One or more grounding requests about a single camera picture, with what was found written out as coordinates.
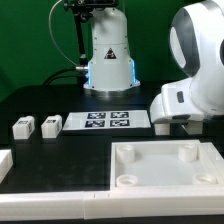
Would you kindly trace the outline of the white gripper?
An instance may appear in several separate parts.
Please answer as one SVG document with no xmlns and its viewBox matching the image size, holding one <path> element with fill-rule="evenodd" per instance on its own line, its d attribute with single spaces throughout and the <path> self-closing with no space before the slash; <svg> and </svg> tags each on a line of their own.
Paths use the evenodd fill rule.
<svg viewBox="0 0 224 224">
<path fill-rule="evenodd" d="M 202 122 L 223 119 L 224 110 L 211 108 L 203 111 L 190 97 L 191 79 L 165 84 L 150 106 L 150 118 L 154 124 Z"/>
</svg>

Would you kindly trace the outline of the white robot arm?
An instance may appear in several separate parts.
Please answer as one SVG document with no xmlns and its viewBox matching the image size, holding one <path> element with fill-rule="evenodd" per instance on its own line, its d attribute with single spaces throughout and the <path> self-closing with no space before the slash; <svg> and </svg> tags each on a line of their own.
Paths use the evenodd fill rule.
<svg viewBox="0 0 224 224">
<path fill-rule="evenodd" d="M 93 12 L 93 57 L 88 63 L 86 90 L 108 94 L 139 85 L 126 34 L 122 12 L 112 8 Z M 224 116 L 224 0 L 181 8 L 171 23 L 169 46 L 187 78 L 162 86 L 150 107 L 151 122 Z"/>
</svg>

